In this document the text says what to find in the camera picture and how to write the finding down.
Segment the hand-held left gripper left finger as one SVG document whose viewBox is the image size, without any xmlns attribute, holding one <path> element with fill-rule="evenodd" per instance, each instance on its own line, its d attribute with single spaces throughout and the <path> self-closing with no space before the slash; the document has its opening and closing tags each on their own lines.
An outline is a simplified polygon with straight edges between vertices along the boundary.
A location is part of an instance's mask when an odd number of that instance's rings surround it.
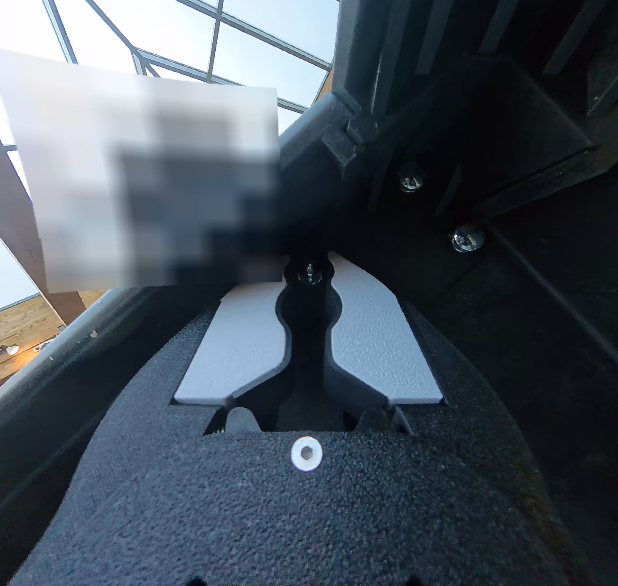
<svg viewBox="0 0 618 586">
<path fill-rule="evenodd" d="M 287 281 L 240 284 L 220 300 L 175 394 L 181 405 L 226 405 L 280 374 L 292 353 L 280 299 Z"/>
</svg>

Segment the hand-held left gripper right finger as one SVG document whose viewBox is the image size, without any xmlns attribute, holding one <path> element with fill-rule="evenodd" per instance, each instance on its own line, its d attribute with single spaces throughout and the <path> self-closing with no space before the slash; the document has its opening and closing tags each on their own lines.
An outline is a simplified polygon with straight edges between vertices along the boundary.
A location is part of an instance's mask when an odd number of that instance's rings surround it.
<svg viewBox="0 0 618 586">
<path fill-rule="evenodd" d="M 397 296 L 342 255 L 328 261 L 323 383 L 343 430 L 365 414 L 408 427 L 406 409 L 438 409 L 443 392 Z"/>
</svg>

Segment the grey metal pipe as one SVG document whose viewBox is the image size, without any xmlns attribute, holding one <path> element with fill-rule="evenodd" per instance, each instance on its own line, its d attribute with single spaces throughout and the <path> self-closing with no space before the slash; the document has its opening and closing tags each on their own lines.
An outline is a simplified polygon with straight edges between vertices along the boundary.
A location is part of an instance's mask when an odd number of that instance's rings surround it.
<svg viewBox="0 0 618 586">
<path fill-rule="evenodd" d="M 347 126 L 351 114 L 328 94 L 303 114 L 281 141 L 283 243 L 285 250 L 307 250 L 318 241 L 334 210 L 341 174 L 323 139 Z M 42 395 L 69 372 L 85 368 L 87 378 L 110 363 L 114 378 L 133 363 L 142 365 L 205 305 L 238 280 L 189 281 L 177 286 L 113 289 L 93 303 L 58 337 L 1 386 L 1 410 Z"/>
</svg>

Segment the black plastic enclosure panel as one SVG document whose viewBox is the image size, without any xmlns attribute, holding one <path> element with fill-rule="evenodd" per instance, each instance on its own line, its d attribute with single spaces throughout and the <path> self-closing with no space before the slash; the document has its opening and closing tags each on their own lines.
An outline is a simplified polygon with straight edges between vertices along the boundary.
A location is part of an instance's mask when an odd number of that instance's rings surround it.
<svg viewBox="0 0 618 586">
<path fill-rule="evenodd" d="M 606 173 L 490 219 L 436 214 L 437 187 L 386 174 L 380 114 L 323 139 L 341 187 L 318 241 L 384 278 L 482 373 L 545 480 L 543 533 L 578 585 L 617 585 L 617 0 L 394 0 L 378 63 L 436 74 L 461 57 L 520 66 L 599 142 Z M 480 250 L 450 235 L 483 227 Z"/>
</svg>

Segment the black corner bracket plate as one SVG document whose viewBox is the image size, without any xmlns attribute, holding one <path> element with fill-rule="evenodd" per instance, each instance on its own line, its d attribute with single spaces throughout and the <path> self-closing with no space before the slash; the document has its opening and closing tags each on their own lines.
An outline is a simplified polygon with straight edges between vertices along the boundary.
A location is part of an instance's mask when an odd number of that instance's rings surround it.
<svg viewBox="0 0 618 586">
<path fill-rule="evenodd" d="M 436 214 L 490 219 L 592 180 L 609 169 L 601 145 L 532 77 L 505 57 L 461 57 L 436 74 L 408 61 L 376 78 L 386 174 L 401 166 L 437 187 Z"/>
</svg>

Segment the black plastic corner post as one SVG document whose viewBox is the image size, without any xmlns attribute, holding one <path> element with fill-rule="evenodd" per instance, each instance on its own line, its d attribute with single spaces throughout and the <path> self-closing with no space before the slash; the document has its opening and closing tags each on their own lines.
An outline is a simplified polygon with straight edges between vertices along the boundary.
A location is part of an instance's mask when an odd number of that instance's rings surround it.
<svg viewBox="0 0 618 586">
<path fill-rule="evenodd" d="M 339 0 L 331 92 L 354 114 L 372 112 L 379 59 L 394 0 Z"/>
</svg>

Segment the skylight window frame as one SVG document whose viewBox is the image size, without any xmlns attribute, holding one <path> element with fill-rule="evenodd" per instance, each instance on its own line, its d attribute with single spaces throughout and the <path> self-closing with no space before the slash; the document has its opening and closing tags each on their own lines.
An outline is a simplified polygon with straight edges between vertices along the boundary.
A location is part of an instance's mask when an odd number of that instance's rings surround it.
<svg viewBox="0 0 618 586">
<path fill-rule="evenodd" d="M 328 91 L 339 0 L 1 0 L 1 48 L 275 88 L 282 134 Z"/>
</svg>

